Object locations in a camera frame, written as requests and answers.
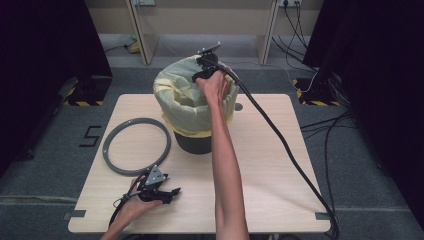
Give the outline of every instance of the yellow bag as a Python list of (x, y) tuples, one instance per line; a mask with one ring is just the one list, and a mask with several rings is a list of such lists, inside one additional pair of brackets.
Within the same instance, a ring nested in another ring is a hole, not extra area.
[[(163, 69), (153, 84), (154, 95), (162, 107), (162, 117), (168, 127), (182, 136), (205, 138), (211, 136), (209, 107), (199, 86), (192, 76), (202, 71), (195, 55), (182, 59)], [(228, 94), (224, 99), (227, 123), (231, 122), (239, 87), (229, 81)]]

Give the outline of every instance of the human hand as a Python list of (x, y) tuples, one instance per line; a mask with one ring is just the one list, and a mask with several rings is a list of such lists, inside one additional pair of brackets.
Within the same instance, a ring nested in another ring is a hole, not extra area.
[(228, 81), (223, 71), (215, 71), (209, 79), (197, 78), (196, 83), (209, 103), (224, 99)]
[[(133, 186), (136, 179), (131, 181), (131, 186)], [(137, 190), (137, 187), (140, 183), (137, 183), (131, 192)], [(122, 220), (127, 224), (130, 224), (134, 219), (138, 218), (143, 213), (153, 209), (157, 206), (162, 205), (162, 201), (154, 200), (150, 202), (143, 202), (138, 196), (131, 197), (122, 207), (121, 211), (118, 214), (116, 221)]]
[[(136, 179), (131, 181), (130, 187), (133, 186)], [(137, 183), (131, 192), (137, 190), (137, 186), (140, 183)], [(119, 211), (118, 216), (115, 221), (110, 225), (107, 232), (102, 236), (101, 240), (116, 240), (118, 239), (121, 232), (132, 222), (134, 219), (138, 218), (143, 213), (148, 210), (162, 205), (162, 201), (154, 200), (151, 202), (143, 202), (138, 196), (131, 197), (125, 204), (122, 206), (121, 211)]]

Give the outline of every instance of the gray ring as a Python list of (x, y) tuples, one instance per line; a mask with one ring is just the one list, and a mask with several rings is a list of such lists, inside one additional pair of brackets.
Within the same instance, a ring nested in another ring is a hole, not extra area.
[[(152, 163), (151, 165), (139, 169), (139, 170), (124, 170), (121, 168), (116, 167), (115, 165), (113, 165), (109, 159), (109, 147), (110, 147), (110, 143), (112, 142), (113, 138), (115, 138), (115, 136), (121, 132), (123, 129), (135, 125), (135, 124), (140, 124), (140, 123), (147, 123), (147, 124), (152, 124), (155, 125), (157, 127), (159, 127), (160, 129), (163, 130), (163, 132), (166, 135), (166, 147), (165, 150), (163, 151), (162, 155), (158, 158), (158, 160), (156, 160), (154, 163)], [(153, 166), (157, 165), (159, 166), (163, 160), (165, 160), (166, 156), (168, 156), (169, 150), (171, 149), (171, 137), (169, 135), (168, 130), (166, 129), (166, 127), (159, 121), (152, 119), (152, 118), (134, 118), (128, 121), (125, 121), (121, 124), (119, 124), (117, 127), (115, 127), (110, 133), (109, 135), (106, 137), (105, 142), (103, 143), (103, 158), (106, 162), (106, 164), (108, 165), (108, 167), (110, 169), (112, 169), (114, 172), (125, 175), (125, 176), (138, 176), (142, 173), (144, 173), (145, 171), (147, 171), (148, 168), (152, 168)]]

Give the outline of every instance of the electrical outlet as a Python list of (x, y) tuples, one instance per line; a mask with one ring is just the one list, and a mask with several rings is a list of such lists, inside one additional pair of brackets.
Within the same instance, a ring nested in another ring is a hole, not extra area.
[(135, 6), (154, 6), (155, 0), (132, 0)]
[[(287, 7), (296, 7), (296, 4), (298, 4), (297, 6), (299, 7), (302, 5), (302, 0), (287, 0), (287, 2)], [(280, 7), (284, 7), (284, 0), (280, 1)]]

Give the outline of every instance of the black bucket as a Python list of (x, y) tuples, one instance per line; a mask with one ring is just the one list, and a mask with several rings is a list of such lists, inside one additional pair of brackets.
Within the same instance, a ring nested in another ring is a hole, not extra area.
[(212, 151), (211, 137), (190, 138), (176, 132), (174, 132), (174, 135), (178, 145), (186, 152), (192, 154), (207, 154)]

